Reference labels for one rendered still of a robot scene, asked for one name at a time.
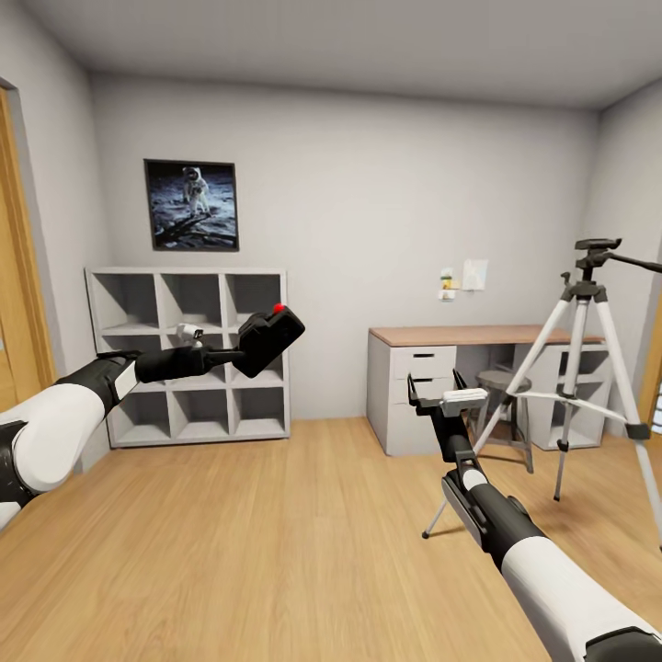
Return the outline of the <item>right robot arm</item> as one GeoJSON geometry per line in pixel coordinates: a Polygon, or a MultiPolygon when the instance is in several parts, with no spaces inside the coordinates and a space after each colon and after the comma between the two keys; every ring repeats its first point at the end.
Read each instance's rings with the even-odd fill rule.
{"type": "Polygon", "coordinates": [[[514,496],[487,479],[469,441],[461,411],[483,407],[482,388],[470,389],[452,370],[455,391],[418,398],[408,375],[408,403],[430,416],[444,462],[447,500],[467,530],[492,555],[553,662],[662,662],[662,634],[602,588],[532,523],[514,496]],[[472,465],[463,462],[472,460],[472,465]]]}

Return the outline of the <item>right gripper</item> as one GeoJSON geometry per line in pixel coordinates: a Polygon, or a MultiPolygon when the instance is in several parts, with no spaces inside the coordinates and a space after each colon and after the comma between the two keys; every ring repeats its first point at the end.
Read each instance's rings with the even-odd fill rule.
{"type": "MultiPolygon", "coordinates": [[[[455,389],[459,392],[460,390],[470,390],[469,386],[458,372],[458,370],[452,370],[455,378],[455,389]]],[[[416,412],[419,417],[430,416],[437,439],[448,438],[450,436],[456,436],[456,434],[463,434],[469,438],[467,427],[464,425],[462,415],[458,417],[445,417],[440,407],[439,403],[442,402],[440,399],[426,400],[418,398],[417,390],[412,381],[411,374],[407,378],[408,385],[408,403],[412,406],[416,406],[416,412]]]]}

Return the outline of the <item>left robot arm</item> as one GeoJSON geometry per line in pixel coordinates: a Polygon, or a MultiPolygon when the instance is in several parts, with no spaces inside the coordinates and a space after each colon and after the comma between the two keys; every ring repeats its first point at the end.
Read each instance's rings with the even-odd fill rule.
{"type": "Polygon", "coordinates": [[[0,413],[0,531],[34,497],[56,489],[97,427],[139,383],[201,376],[247,357],[247,351],[211,351],[203,329],[178,324],[179,348],[113,350],[22,404],[0,413]]]}

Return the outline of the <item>digital camera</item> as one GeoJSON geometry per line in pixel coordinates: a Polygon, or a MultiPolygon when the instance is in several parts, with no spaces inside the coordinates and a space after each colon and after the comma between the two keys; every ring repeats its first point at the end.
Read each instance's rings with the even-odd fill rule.
{"type": "Polygon", "coordinates": [[[252,314],[238,330],[238,346],[229,351],[247,351],[247,357],[232,364],[247,378],[258,376],[303,332],[300,318],[287,305],[276,305],[274,314],[252,314]]]}

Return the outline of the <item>camera tripod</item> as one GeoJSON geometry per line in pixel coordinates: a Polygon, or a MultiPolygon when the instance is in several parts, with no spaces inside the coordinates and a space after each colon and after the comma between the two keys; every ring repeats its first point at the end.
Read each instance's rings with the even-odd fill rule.
{"type": "MultiPolygon", "coordinates": [[[[565,454],[567,453],[567,449],[569,447],[569,442],[567,439],[573,405],[579,405],[580,407],[584,407],[589,411],[599,413],[604,417],[608,416],[611,419],[621,421],[623,426],[627,428],[627,436],[625,436],[625,438],[634,440],[637,455],[639,456],[638,458],[644,475],[645,484],[647,486],[647,492],[651,501],[652,509],[654,511],[660,540],[662,542],[662,503],[657,492],[656,481],[654,479],[652,467],[650,460],[648,459],[648,454],[645,447],[645,440],[650,439],[650,428],[645,422],[640,421],[639,415],[637,414],[637,408],[634,408],[633,392],[631,392],[631,388],[629,387],[627,371],[625,371],[625,366],[623,366],[622,350],[620,349],[618,337],[616,337],[616,331],[614,331],[611,311],[607,302],[607,294],[605,294],[605,285],[598,285],[598,283],[592,279],[592,270],[594,270],[596,267],[601,267],[601,265],[603,265],[607,259],[625,261],[625,263],[638,265],[638,267],[649,268],[649,270],[660,273],[662,273],[662,264],[647,263],[647,261],[640,261],[640,259],[634,259],[633,257],[618,256],[618,254],[613,254],[612,252],[608,251],[609,248],[616,250],[616,248],[618,248],[618,246],[621,244],[622,239],[616,239],[616,241],[609,241],[609,239],[585,239],[585,241],[583,241],[583,236],[581,241],[576,242],[575,249],[579,250],[580,254],[581,250],[587,250],[587,257],[579,259],[576,262],[576,268],[578,268],[578,270],[583,270],[583,278],[581,278],[580,281],[577,281],[576,274],[576,285],[571,285],[569,282],[571,274],[569,272],[561,274],[561,277],[565,279],[565,292],[562,294],[559,303],[552,313],[552,316],[550,316],[548,322],[545,324],[542,332],[538,336],[537,341],[531,348],[529,355],[523,361],[523,364],[519,368],[517,375],[515,375],[515,378],[509,385],[508,390],[504,391],[499,398],[501,404],[498,407],[496,413],[491,416],[491,421],[485,425],[483,436],[480,437],[473,451],[474,454],[477,454],[481,450],[483,444],[485,444],[485,440],[488,438],[488,435],[492,432],[492,429],[499,420],[499,417],[501,417],[507,405],[510,405],[515,397],[557,400],[561,402],[562,405],[566,405],[566,410],[563,438],[557,441],[557,447],[558,450],[560,450],[561,455],[554,499],[559,501],[565,454]],[[561,316],[563,316],[566,306],[571,303],[572,300],[574,300],[574,297],[576,297],[576,314],[574,314],[574,324],[572,325],[572,329],[570,329],[569,318],[568,330],[573,331],[573,335],[571,336],[571,346],[569,350],[569,359],[567,362],[564,390],[561,394],[519,392],[518,389],[522,379],[524,379],[526,373],[529,371],[529,368],[532,366],[532,363],[538,357],[540,350],[545,344],[545,341],[549,338],[549,335],[551,335],[557,322],[559,322],[559,319],[561,316]],[[587,331],[585,331],[585,322],[587,321],[588,306],[590,305],[590,300],[592,300],[592,298],[594,298],[594,302],[596,302],[596,305],[598,306],[599,320],[601,320],[601,327],[603,328],[603,331],[605,331],[605,335],[601,336],[606,338],[605,341],[602,341],[602,344],[606,344],[608,346],[608,351],[610,352],[611,363],[613,364],[613,374],[616,375],[616,384],[618,384],[618,392],[620,392],[620,399],[622,399],[622,405],[625,414],[618,414],[617,412],[612,412],[611,410],[598,407],[597,405],[593,405],[589,402],[585,402],[576,398],[576,389],[578,388],[577,377],[581,358],[582,343],[584,334],[587,333],[587,331]]],[[[464,465],[472,465],[472,460],[463,462],[462,466],[464,465]]],[[[428,529],[425,532],[422,532],[422,538],[428,538],[432,528],[435,526],[435,523],[438,521],[440,514],[443,512],[443,509],[446,508],[448,503],[449,500],[445,498],[444,502],[440,505],[436,516],[430,522],[428,529]]]]}

